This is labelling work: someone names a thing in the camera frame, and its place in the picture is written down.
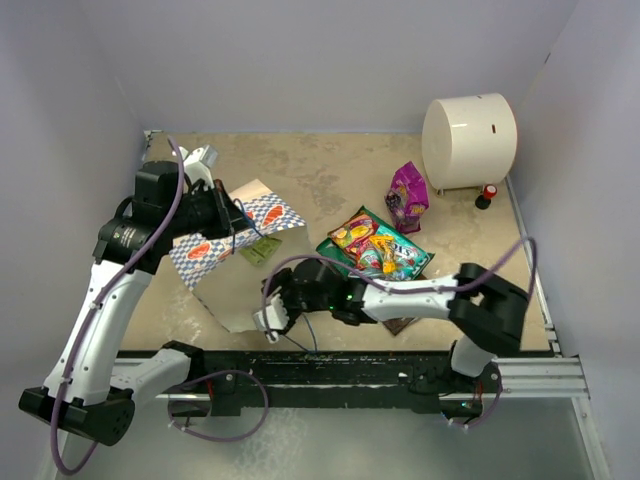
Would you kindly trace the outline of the purple snack bag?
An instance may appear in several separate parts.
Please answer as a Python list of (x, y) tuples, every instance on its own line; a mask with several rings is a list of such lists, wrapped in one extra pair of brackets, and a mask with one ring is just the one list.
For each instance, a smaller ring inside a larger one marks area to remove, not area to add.
[(421, 217), (429, 208), (426, 182), (413, 162), (399, 168), (385, 195), (385, 204), (394, 227), (403, 234), (421, 230)]

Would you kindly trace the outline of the blue checkered paper bag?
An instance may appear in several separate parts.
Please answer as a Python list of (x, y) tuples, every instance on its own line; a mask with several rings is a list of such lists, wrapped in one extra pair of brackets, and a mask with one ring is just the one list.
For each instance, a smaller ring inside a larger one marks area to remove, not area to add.
[(228, 333), (262, 332), (263, 280), (283, 259), (312, 251), (306, 221), (255, 179), (230, 194), (231, 231), (208, 240), (195, 233), (174, 242), (170, 258), (196, 299)]

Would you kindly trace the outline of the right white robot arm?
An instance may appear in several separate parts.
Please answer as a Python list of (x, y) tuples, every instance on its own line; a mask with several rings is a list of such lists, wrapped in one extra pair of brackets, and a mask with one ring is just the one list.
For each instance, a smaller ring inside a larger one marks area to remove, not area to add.
[(262, 282), (253, 314), (272, 342), (302, 315), (326, 311), (347, 325), (399, 318), (449, 321), (462, 333), (445, 366), (446, 383), (467, 391), (496, 356), (519, 352), (533, 291), (500, 277), (496, 268), (463, 263), (431, 280), (374, 279), (336, 259), (296, 255), (281, 261)]

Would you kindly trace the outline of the red black button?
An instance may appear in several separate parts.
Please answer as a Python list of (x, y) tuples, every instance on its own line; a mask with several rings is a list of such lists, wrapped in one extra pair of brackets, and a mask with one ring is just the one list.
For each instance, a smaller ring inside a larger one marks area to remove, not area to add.
[(480, 210), (486, 210), (491, 206), (493, 198), (497, 195), (498, 189), (493, 184), (487, 184), (483, 187), (481, 193), (477, 196), (474, 204)]

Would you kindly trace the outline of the aluminium frame rail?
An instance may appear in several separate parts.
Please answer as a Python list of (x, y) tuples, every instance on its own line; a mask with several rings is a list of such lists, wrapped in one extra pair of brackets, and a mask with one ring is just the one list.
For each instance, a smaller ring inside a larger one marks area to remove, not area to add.
[(578, 358), (503, 358), (497, 360), (506, 398), (588, 398)]

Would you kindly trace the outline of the colourful candy bag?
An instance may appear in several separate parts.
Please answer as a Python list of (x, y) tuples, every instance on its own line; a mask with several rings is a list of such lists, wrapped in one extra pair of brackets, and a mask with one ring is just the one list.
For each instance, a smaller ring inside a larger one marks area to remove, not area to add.
[(373, 217), (360, 213), (330, 231), (328, 237), (346, 256), (355, 260), (360, 248), (378, 228), (379, 223)]

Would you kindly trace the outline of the brown chocolate snack bag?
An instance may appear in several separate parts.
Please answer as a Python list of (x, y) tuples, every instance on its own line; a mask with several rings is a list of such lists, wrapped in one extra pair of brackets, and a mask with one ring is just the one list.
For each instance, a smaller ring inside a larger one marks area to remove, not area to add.
[(416, 317), (402, 317), (386, 320), (382, 323), (382, 325), (392, 336), (397, 336), (402, 330), (407, 328), (415, 321), (417, 321)]

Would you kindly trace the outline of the teal mint candy bag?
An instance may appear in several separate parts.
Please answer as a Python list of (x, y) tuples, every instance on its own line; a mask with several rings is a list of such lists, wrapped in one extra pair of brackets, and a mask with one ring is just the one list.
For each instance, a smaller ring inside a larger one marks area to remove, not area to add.
[(381, 259), (371, 245), (370, 238), (358, 251), (356, 268), (370, 278), (405, 281), (417, 279), (424, 268), (434, 257), (433, 253), (424, 251), (407, 237), (387, 225), (380, 224), (374, 235), (389, 235), (395, 241), (395, 257), (397, 270), (391, 275), (382, 271)]

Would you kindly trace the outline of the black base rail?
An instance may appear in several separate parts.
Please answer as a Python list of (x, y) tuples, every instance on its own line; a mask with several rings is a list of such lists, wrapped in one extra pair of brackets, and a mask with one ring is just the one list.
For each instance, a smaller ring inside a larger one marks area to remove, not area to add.
[(451, 370), (444, 352), (207, 351), (192, 374), (214, 379), (172, 387), (170, 399), (212, 401), (214, 416), (244, 408), (401, 409), (417, 414), (478, 417), (498, 392), (496, 364), (479, 378)]

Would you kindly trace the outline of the green snack pack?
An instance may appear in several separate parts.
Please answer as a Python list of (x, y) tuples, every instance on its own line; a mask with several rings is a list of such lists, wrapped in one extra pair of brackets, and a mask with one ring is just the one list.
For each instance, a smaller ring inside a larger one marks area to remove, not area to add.
[(270, 236), (260, 237), (251, 246), (242, 248), (240, 255), (252, 266), (259, 267), (271, 259), (281, 244), (282, 241), (280, 239)]

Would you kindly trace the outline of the yellow M&M's packet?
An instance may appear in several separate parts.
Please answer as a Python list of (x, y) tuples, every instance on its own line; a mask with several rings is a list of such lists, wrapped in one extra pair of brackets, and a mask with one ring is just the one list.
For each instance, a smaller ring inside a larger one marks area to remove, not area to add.
[(394, 238), (389, 235), (373, 235), (370, 237), (370, 243), (378, 252), (383, 273), (393, 274), (397, 270)]

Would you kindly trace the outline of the dark green snack bag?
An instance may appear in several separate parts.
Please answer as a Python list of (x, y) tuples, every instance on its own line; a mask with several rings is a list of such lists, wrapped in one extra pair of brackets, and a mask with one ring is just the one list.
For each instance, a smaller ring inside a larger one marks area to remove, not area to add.
[[(366, 213), (369, 214), (371, 217), (373, 217), (378, 223), (379, 226), (382, 222), (382, 220), (376, 215), (374, 214), (371, 210), (369, 210), (368, 208), (366, 208), (365, 206), (361, 206), (349, 219), (351, 219), (352, 217), (354, 217), (357, 214), (360, 213)], [(355, 267), (357, 264), (357, 258), (355, 260), (352, 260), (351, 258), (349, 258), (348, 256), (346, 256), (328, 237), (327, 237), (320, 242), (320, 244), (316, 247), (316, 252), (322, 256), (328, 257), (328, 258), (332, 258), (335, 260), (338, 260), (341, 263), (346, 264), (349, 267)]]

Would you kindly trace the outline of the white cylindrical container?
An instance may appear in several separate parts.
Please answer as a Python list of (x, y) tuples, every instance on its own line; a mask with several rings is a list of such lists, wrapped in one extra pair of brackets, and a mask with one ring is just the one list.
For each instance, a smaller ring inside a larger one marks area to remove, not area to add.
[(422, 159), (436, 190), (502, 182), (514, 163), (518, 131), (499, 93), (436, 99), (422, 129)]

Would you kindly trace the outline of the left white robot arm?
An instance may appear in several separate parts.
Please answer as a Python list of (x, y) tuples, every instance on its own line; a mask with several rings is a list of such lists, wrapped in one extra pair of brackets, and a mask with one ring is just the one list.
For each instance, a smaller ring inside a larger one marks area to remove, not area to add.
[(49, 424), (106, 446), (119, 442), (136, 409), (178, 386), (202, 387), (202, 349), (170, 341), (130, 375), (112, 370), (131, 316), (161, 260), (179, 237), (208, 240), (247, 229), (221, 180), (205, 181), (172, 161), (144, 164), (133, 195), (101, 227), (86, 297), (72, 333), (42, 386), (23, 391), (19, 408)]

